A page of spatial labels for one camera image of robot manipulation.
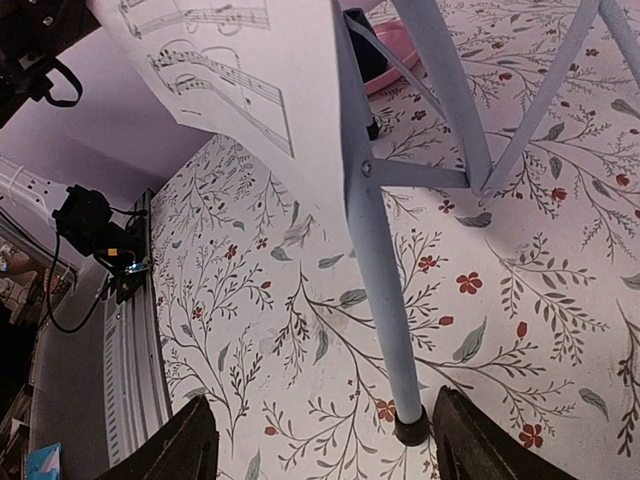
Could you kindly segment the white sheet music page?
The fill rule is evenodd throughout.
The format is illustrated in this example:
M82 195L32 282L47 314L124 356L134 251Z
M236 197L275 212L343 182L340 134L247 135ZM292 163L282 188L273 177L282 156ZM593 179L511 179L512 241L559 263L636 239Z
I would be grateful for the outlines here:
M333 1L92 1L89 9L180 124L233 138L349 239L338 5Z

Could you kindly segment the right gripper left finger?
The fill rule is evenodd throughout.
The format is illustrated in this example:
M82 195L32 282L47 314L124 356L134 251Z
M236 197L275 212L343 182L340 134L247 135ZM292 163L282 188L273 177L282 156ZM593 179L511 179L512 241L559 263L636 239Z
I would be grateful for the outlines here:
M132 455L99 480L215 480L220 435L209 401L193 397Z

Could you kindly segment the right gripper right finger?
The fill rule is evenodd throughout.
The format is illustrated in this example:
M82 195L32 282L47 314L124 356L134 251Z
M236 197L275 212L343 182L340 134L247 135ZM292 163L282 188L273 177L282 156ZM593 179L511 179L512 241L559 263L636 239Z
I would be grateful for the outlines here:
M574 480L525 449L461 392L441 387L433 416L442 480Z

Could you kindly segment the white perforated music stand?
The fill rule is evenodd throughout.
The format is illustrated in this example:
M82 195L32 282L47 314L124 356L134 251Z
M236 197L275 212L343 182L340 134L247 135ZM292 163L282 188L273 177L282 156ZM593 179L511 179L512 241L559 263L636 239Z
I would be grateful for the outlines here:
M381 189L384 186L469 189L480 198L494 193L533 137L559 90L595 18L602 18L627 62L639 74L639 43L615 1L583 1L559 46L543 83L499 161L490 159L479 114L466 85L449 30L433 1L399 1L399 14L437 94L429 100L457 136L466 168L432 168L374 158L367 133L355 125L369 114L369 105L350 32L363 36L390 61L396 58L374 35L335 5L334 28L340 65L345 216L379 345L396 403L394 432L405 446L415 447L429 436L421 403L413 347Z

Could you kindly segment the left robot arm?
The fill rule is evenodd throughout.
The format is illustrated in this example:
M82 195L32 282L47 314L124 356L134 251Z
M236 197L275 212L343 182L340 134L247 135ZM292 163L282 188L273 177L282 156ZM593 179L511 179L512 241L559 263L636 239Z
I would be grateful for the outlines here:
M84 90L59 56L99 28L85 1L1 3L1 124L29 100L75 107ZM20 204L74 246L93 245L112 212L101 194L65 187L1 159L1 195Z

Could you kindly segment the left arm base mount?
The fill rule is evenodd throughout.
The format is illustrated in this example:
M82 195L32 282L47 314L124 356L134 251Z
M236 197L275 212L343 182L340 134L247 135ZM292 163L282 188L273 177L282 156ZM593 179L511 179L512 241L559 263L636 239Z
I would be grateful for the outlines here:
M56 232L77 252L93 258L113 277L116 302L131 299L143 285L150 264L147 246L149 211L121 210L125 224L113 220L118 210L96 190L66 188L62 206L53 211Z

